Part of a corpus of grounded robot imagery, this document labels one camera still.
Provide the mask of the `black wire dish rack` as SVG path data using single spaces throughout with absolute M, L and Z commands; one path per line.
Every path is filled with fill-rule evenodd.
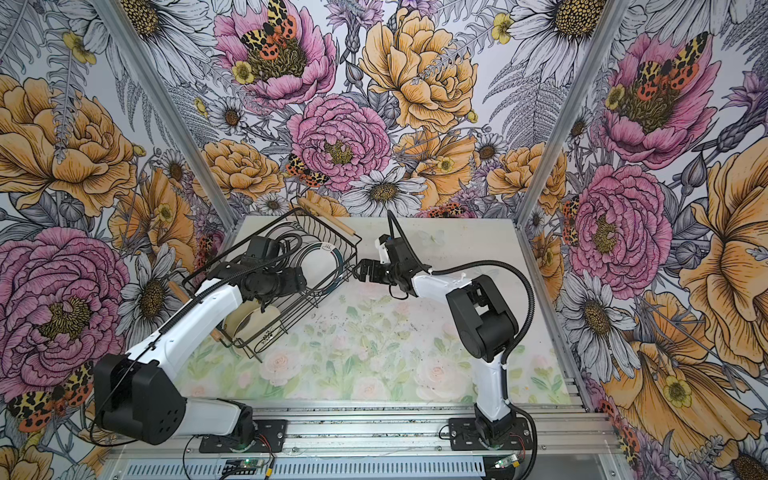
M 260 360 L 268 347 L 351 279 L 362 238 L 325 207 L 296 199 L 182 281 L 230 280 L 244 303 L 215 328 L 226 347 Z

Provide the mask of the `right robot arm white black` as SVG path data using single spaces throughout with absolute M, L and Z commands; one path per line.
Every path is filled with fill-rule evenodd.
M 475 428 L 485 445 L 498 445 L 517 417 L 509 399 L 507 359 L 521 333 L 501 291 L 486 274 L 469 277 L 470 264 L 436 270 L 421 262 L 403 237 L 381 236 L 377 251 L 378 259 L 358 263 L 354 277 L 447 307 L 462 346 L 474 359 Z

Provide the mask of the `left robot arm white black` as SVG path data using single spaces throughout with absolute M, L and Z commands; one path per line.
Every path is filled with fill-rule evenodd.
M 246 251 L 209 271 L 193 296 L 155 332 L 126 353 L 96 363 L 93 429 L 150 445 L 176 436 L 223 437 L 239 446 L 255 439 L 251 407 L 187 398 L 174 383 L 202 341 L 246 302 L 266 306 L 305 290 L 302 270 L 290 264 L 301 235 L 251 236 L 244 243 Z

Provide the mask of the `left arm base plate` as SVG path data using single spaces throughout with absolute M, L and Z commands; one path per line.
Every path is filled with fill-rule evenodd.
M 252 440 L 243 443 L 229 436 L 203 436 L 198 449 L 202 454 L 280 453 L 286 439 L 287 426 L 287 420 L 257 420 Z

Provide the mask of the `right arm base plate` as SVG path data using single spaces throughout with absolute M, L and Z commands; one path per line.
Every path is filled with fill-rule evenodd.
M 510 430 L 490 443 L 481 439 L 473 418 L 450 418 L 448 434 L 453 451 L 516 450 L 529 451 L 533 444 L 532 429 L 527 420 L 517 417 Z

